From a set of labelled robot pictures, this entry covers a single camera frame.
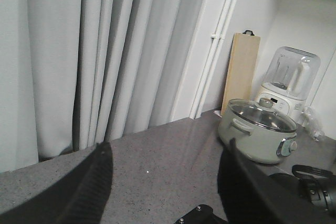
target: pot handle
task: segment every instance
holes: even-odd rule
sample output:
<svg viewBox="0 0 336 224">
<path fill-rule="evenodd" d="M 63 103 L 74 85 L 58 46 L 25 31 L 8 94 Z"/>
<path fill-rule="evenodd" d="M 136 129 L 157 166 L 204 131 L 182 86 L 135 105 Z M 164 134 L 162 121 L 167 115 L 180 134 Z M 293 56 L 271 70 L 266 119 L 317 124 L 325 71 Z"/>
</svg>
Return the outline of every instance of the pot handle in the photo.
<svg viewBox="0 0 336 224">
<path fill-rule="evenodd" d="M 253 128 L 251 128 L 251 127 L 245 125 L 244 123 L 242 123 L 241 121 L 239 121 L 239 120 L 237 120 L 237 119 L 235 119 L 235 118 L 232 119 L 232 123 L 231 123 L 231 125 L 232 125 L 234 128 L 236 128 L 236 129 L 238 129 L 238 130 L 240 130 L 240 131 L 242 131 L 242 132 L 244 132 L 244 133 L 247 133 L 249 136 L 252 135 Z"/>
</svg>

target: black object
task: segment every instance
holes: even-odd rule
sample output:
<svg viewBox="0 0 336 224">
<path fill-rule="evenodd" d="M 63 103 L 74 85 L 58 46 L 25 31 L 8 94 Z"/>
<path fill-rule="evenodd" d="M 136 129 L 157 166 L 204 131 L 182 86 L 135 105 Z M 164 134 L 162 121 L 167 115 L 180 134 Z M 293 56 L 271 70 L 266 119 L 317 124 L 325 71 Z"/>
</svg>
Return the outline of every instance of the black object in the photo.
<svg viewBox="0 0 336 224">
<path fill-rule="evenodd" d="M 292 173 L 295 177 L 288 174 L 273 174 L 270 177 L 293 195 L 313 203 L 321 212 L 335 217 L 336 176 L 328 170 L 307 165 L 294 165 Z"/>
<path fill-rule="evenodd" d="M 213 214 L 213 209 L 208 205 L 199 205 L 178 219 L 174 224 L 227 224 L 220 217 Z"/>
<path fill-rule="evenodd" d="M 220 159 L 218 192 L 229 223 L 335 223 L 266 176 L 236 148 L 234 139 L 230 151 L 224 146 Z"/>
<path fill-rule="evenodd" d="M 249 33 L 251 36 L 254 36 L 254 33 L 251 30 L 245 30 L 245 32 L 243 32 L 243 34 L 247 34 L 247 33 Z"/>
<path fill-rule="evenodd" d="M 112 151 L 102 143 L 65 177 L 0 215 L 0 223 L 97 224 L 112 185 Z"/>
</svg>

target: curtain fold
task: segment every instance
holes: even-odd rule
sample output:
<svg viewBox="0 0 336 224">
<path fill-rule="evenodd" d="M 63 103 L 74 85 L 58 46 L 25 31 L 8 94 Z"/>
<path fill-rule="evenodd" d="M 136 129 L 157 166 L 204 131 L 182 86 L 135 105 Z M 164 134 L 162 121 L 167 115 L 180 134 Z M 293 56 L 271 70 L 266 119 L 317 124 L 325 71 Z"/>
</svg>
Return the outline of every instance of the curtain fold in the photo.
<svg viewBox="0 0 336 224">
<path fill-rule="evenodd" d="M 50 158 L 169 121 L 202 0 L 15 3 L 23 41 L 13 38 L 21 47 L 8 62 L 17 103 L 6 102 L 23 116 L 10 121 L 22 130 L 9 133 L 9 153 L 35 163 L 36 149 Z"/>
<path fill-rule="evenodd" d="M 0 0 L 0 172 L 38 162 L 27 0 Z"/>
<path fill-rule="evenodd" d="M 27 0 L 38 152 L 72 149 L 81 0 Z"/>
</svg>

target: blender control panel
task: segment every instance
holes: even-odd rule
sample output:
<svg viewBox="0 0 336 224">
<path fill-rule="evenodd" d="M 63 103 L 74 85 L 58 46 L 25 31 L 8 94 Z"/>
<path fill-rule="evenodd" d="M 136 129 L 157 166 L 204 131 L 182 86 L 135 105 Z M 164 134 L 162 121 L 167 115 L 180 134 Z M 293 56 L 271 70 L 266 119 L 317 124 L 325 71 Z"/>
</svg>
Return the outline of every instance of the blender control panel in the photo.
<svg viewBox="0 0 336 224">
<path fill-rule="evenodd" d="M 265 97 L 267 99 L 270 99 L 273 101 L 274 105 L 273 105 L 273 108 L 282 112 L 283 114 L 285 115 L 288 115 L 288 112 L 289 112 L 289 104 L 284 100 L 284 99 L 281 99 L 275 95 L 272 95 L 272 94 L 269 94 L 269 93 L 261 93 L 259 95 L 259 98 L 258 100 L 261 98 L 261 97 Z"/>
</svg>

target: lid knob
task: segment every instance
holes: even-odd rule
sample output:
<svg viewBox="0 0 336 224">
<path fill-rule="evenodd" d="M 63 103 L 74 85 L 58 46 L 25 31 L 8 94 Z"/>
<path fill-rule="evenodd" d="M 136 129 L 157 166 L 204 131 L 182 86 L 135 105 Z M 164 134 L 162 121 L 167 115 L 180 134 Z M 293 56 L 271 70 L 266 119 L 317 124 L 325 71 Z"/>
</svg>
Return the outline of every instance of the lid knob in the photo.
<svg viewBox="0 0 336 224">
<path fill-rule="evenodd" d="M 272 108 L 273 104 L 274 103 L 271 99 L 268 99 L 268 98 L 265 98 L 265 97 L 262 97 L 259 100 L 259 105 L 262 106 L 262 107 L 268 108 L 268 109 Z"/>
</svg>

